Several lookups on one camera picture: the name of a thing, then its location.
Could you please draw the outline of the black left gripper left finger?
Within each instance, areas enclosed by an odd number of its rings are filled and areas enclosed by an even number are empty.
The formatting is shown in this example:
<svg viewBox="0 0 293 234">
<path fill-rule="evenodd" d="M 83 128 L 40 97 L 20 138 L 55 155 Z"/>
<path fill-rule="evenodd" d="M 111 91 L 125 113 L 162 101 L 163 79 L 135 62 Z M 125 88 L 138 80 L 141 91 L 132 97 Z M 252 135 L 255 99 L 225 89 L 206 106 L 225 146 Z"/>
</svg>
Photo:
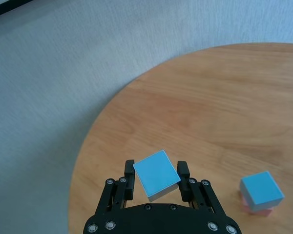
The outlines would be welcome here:
<svg viewBox="0 0 293 234">
<path fill-rule="evenodd" d="M 118 211 L 126 207 L 128 200 L 133 200 L 135 170 L 134 160 L 125 162 L 124 175 L 118 180 L 109 178 L 105 181 L 95 215 L 106 214 L 111 211 Z"/>
</svg>

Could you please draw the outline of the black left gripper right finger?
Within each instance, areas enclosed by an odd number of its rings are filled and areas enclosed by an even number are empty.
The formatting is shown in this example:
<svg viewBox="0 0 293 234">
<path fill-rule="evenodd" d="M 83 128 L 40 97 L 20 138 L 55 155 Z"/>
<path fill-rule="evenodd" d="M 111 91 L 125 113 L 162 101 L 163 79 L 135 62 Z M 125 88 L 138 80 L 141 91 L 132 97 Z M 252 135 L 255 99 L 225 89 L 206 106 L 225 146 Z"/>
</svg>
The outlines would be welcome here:
<svg viewBox="0 0 293 234">
<path fill-rule="evenodd" d="M 177 162 L 177 174 L 180 177 L 178 186 L 183 202 L 187 202 L 191 208 L 196 210 L 225 215 L 225 211 L 208 180 L 198 181 L 192 178 L 185 161 Z"/>
</svg>

